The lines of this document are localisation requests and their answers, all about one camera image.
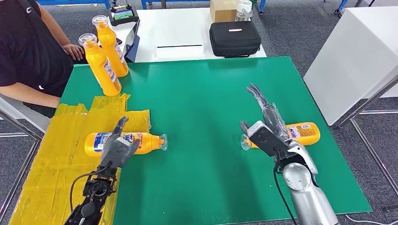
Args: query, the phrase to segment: clear bottle cap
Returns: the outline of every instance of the clear bottle cap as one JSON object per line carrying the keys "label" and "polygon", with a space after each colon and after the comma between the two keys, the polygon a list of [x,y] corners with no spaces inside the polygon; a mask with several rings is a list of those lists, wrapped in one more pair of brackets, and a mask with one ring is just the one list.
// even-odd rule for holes
{"label": "clear bottle cap", "polygon": [[94,34],[83,34],[79,37],[79,44],[84,48],[91,48],[97,44],[97,37]]}
{"label": "clear bottle cap", "polygon": [[166,150],[167,150],[167,146],[168,146],[167,135],[166,135],[166,134],[161,135],[161,136],[159,137],[159,140],[160,140],[160,143],[161,143],[161,149],[162,149],[163,151],[166,151]]}
{"label": "clear bottle cap", "polygon": [[243,9],[246,10],[247,13],[252,11],[252,2],[249,0],[240,0],[237,3],[237,11],[243,12]]}
{"label": "clear bottle cap", "polygon": [[105,15],[96,15],[91,21],[96,28],[105,28],[109,26],[108,17]]}
{"label": "clear bottle cap", "polygon": [[242,135],[240,137],[240,145],[245,151],[249,150],[252,147],[251,141],[249,140],[249,137],[247,135]]}

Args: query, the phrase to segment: green table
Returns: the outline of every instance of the green table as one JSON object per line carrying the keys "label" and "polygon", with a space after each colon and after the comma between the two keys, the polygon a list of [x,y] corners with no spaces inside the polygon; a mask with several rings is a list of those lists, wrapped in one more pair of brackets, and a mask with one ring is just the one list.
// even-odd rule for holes
{"label": "green table", "polygon": [[[274,184],[273,159],[240,147],[240,120],[262,119],[245,90],[257,84],[286,124],[311,121],[308,146],[318,184],[336,213],[371,208],[289,57],[129,64],[121,78],[128,110],[151,110],[151,133],[168,150],[133,156],[122,169],[115,225],[214,225],[289,218]],[[75,67],[61,102],[102,95],[89,67]],[[290,207],[290,193],[279,176]]]}

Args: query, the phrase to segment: yellow bottle lying on table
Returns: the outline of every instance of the yellow bottle lying on table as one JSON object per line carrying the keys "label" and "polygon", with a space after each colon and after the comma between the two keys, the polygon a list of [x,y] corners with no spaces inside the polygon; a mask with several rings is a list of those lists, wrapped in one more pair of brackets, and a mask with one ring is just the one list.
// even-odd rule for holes
{"label": "yellow bottle lying on table", "polygon": [[129,73],[127,62],[124,55],[117,44],[116,34],[109,27],[109,20],[107,16],[98,15],[92,19],[92,23],[97,28],[98,39],[104,49],[112,68],[117,77],[126,76]]}
{"label": "yellow bottle lying on table", "polygon": [[97,44],[97,37],[93,34],[83,34],[79,37],[79,43],[85,49],[88,64],[95,78],[106,96],[116,96],[122,90],[111,64],[104,50]]}
{"label": "yellow bottle lying on table", "polygon": [[[104,149],[105,141],[112,133],[99,132],[91,133],[84,143],[84,151],[89,156],[100,157]],[[155,136],[145,132],[122,132],[121,138],[133,143],[139,139],[139,146],[136,155],[143,155],[156,149],[167,150],[167,135]]]}
{"label": "yellow bottle lying on table", "polygon": [[[318,127],[311,122],[286,125],[286,129],[289,138],[298,141],[302,145],[315,144],[321,138]],[[249,140],[247,135],[242,135],[240,144],[244,150],[259,148]]]}

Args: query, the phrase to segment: yellow tape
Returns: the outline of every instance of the yellow tape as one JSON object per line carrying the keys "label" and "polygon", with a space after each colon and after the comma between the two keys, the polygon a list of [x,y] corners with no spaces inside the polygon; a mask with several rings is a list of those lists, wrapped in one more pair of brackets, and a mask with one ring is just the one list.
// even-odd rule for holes
{"label": "yellow tape", "polygon": [[[124,132],[149,132],[149,110],[126,112],[129,95],[117,97],[97,96],[90,111],[85,106],[58,106],[46,135],[32,163],[23,185],[11,225],[60,225],[70,215],[69,191],[72,181],[79,175],[94,171],[100,158],[84,152],[84,142],[89,133],[111,132],[122,116],[129,121]],[[76,182],[73,207],[81,203],[87,178]],[[107,199],[101,224],[112,225],[117,193]]]}

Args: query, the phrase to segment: white cable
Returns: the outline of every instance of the white cable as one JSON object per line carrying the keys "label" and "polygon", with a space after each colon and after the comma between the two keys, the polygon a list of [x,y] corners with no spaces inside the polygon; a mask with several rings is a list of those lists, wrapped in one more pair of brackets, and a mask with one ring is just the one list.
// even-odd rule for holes
{"label": "white cable", "polygon": [[397,220],[397,221],[394,221],[394,222],[392,222],[392,223],[390,223],[390,224],[382,224],[382,223],[378,223],[378,222],[374,222],[374,221],[369,221],[369,220],[355,220],[355,219],[351,219],[348,215],[346,215],[346,217],[347,217],[349,220],[351,220],[351,221],[353,221],[353,222],[356,222],[356,223],[371,223],[371,224],[378,224],[378,225],[394,225],[394,224],[398,223],[398,220]]}

